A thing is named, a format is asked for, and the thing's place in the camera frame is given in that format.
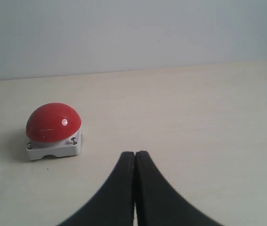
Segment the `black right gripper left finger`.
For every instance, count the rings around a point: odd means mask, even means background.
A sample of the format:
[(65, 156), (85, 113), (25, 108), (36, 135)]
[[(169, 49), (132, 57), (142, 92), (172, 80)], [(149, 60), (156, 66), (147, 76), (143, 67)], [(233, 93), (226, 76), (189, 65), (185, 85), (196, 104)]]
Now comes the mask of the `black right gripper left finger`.
[(121, 153), (114, 169), (94, 196), (61, 226), (132, 226), (134, 223), (135, 154)]

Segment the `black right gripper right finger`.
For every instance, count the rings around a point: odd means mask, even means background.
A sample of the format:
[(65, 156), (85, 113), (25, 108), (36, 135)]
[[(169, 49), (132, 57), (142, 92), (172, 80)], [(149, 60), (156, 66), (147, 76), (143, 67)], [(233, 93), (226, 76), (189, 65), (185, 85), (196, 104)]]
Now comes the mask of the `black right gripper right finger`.
[(135, 203), (139, 226), (219, 226), (164, 178), (147, 151), (135, 155)]

